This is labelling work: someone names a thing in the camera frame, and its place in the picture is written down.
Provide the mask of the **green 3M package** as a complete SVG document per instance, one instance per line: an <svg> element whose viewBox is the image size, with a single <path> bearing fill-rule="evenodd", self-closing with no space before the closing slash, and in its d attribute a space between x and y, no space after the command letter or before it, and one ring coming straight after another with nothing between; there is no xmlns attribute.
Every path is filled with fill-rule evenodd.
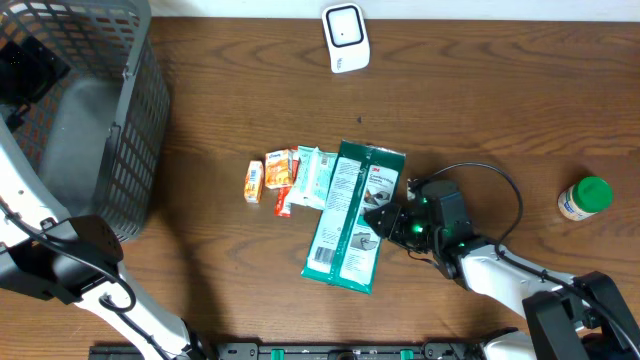
<svg viewBox="0 0 640 360"><path fill-rule="evenodd" d="M301 276L370 294L383 238L364 216L392 202L406 155L344 140Z"/></svg>

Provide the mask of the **white toilet wipes pack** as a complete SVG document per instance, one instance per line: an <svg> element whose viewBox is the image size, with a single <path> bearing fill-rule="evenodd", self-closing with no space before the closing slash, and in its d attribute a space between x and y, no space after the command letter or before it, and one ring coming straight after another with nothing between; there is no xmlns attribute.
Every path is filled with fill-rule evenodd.
<svg viewBox="0 0 640 360"><path fill-rule="evenodd" d="M285 200L290 204L324 210L337 157L337 153L300 145L296 180Z"/></svg>

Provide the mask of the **red snack packet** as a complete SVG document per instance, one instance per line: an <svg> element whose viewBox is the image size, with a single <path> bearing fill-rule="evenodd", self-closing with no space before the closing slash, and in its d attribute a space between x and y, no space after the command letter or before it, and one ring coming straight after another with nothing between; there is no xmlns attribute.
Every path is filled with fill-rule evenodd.
<svg viewBox="0 0 640 360"><path fill-rule="evenodd" d="M296 180L299 167L298 147L291 148L292 152L292 175ZM274 214L278 217L289 218L291 216L291 203L287 200L287 196L291 187L283 187L279 189L277 202L274 208Z"/></svg>

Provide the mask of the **orange white tissue pack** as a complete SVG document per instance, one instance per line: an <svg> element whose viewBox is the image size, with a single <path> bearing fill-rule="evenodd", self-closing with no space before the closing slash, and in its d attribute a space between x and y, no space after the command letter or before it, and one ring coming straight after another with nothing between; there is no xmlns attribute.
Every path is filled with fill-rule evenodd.
<svg viewBox="0 0 640 360"><path fill-rule="evenodd" d="M279 189L293 185L293 151L278 150L265 155L265 186Z"/></svg>

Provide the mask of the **green lid seasoning jar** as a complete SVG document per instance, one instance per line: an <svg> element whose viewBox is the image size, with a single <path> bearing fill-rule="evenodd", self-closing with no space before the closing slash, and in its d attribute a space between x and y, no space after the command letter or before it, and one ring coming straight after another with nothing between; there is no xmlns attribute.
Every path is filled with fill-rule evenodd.
<svg viewBox="0 0 640 360"><path fill-rule="evenodd" d="M557 205L567 219L582 221L608 209L613 199L613 189L604 179L589 176L563 191Z"/></svg>

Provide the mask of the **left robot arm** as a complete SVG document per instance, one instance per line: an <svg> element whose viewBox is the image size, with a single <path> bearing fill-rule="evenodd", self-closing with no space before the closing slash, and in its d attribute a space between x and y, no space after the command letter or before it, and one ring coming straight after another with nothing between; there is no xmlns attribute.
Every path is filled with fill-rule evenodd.
<svg viewBox="0 0 640 360"><path fill-rule="evenodd" d="M145 359L211 349L133 278L168 93L135 36L21 31L1 44L1 285L93 313Z"/></svg>

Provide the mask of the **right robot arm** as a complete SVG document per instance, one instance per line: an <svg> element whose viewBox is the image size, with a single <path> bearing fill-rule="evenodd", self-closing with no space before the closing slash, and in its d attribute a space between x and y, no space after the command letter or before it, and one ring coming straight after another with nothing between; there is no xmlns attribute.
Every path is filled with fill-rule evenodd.
<svg viewBox="0 0 640 360"><path fill-rule="evenodd" d="M477 233L458 186L428 182L413 200L364 215L374 233L419 254L467 291L526 320L476 345L483 359L636 359L639 326L613 280L601 273L554 272Z"/></svg>

